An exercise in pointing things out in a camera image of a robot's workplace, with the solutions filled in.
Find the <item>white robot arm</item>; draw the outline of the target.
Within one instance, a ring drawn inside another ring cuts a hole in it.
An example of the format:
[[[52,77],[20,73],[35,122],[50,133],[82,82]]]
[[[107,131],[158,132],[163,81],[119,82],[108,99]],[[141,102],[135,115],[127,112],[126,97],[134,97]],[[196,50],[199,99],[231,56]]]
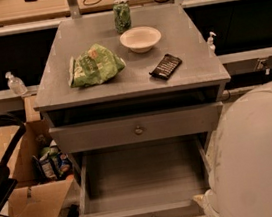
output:
[[[272,217],[272,81],[232,103],[217,127],[206,217]]]

